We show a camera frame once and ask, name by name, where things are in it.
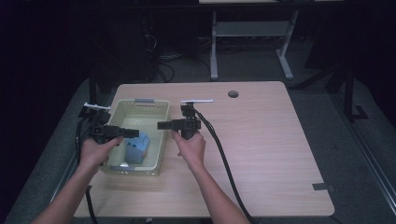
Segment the plastic bin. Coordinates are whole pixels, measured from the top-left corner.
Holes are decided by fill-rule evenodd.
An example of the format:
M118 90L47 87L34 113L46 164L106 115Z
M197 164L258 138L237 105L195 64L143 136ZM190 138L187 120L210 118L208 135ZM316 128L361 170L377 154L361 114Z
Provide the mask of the plastic bin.
M108 125L136 129L149 138L147 154L141 163L125 161L126 140L114 147L108 161L101 166L106 173L122 175L158 175L163 155L165 131L157 130L157 122L168 121L169 102L155 99L120 100Z

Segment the hand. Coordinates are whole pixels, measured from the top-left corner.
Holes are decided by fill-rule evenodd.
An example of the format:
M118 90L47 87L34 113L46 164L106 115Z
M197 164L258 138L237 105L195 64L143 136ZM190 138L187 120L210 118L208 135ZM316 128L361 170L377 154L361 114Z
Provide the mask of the hand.
M195 135L186 140L180 136L178 132L171 131L172 137L175 139L179 153L178 156L183 157L191 170L204 168L204 155L206 141L204 137L196 132Z
M82 144L79 167L86 168L96 174L99 166L108 160L108 154L111 149L118 145L122 140L123 137L121 136L113 138L102 145L97 144L91 138L85 140Z

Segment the table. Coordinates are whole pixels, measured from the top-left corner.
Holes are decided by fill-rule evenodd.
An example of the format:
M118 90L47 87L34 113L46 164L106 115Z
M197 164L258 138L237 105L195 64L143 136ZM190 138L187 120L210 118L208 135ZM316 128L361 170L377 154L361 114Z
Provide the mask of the table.
M239 96L231 98L229 91ZM153 98L170 102L170 119L182 119L180 100L210 99L195 108L214 126L239 194L254 217L330 216L334 212L304 131L281 82L208 82L121 85L120 99ZM209 131L205 166L236 203L216 143ZM166 135L158 176L98 172L91 196L98 217L209 217L204 199L177 145ZM88 217L85 199L75 217Z

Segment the finger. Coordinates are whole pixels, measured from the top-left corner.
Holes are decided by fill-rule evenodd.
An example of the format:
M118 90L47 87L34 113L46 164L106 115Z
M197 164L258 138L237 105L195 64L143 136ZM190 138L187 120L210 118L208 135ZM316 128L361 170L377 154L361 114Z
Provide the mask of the finger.
M179 141L182 141L183 138L180 136L180 134L178 132L175 131L171 131L172 137L173 139L175 139L175 141L178 143Z
M195 133L194 133L194 135L192 136L192 138L196 138L197 136L199 136L199 135L201 135L201 133L199 132L199 131L196 131Z
M106 143L106 146L109 147L109 148L113 148L114 146L116 146L119 143L121 143L123 139L124 139L123 136L113 138L113 139L111 139L110 141L108 141Z
M93 138L88 138L88 139L86 139L85 141L84 141L84 143L88 143L88 144L95 144L95 145L98 145L96 142L95 142L95 140L93 140Z

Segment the blue object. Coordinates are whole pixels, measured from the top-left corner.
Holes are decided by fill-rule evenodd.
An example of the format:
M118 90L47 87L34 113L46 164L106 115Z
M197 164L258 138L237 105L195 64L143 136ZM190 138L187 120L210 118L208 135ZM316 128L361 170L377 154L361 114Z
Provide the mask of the blue object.
M149 147L149 136L140 132L139 137L125 138L125 145L125 161L141 164Z

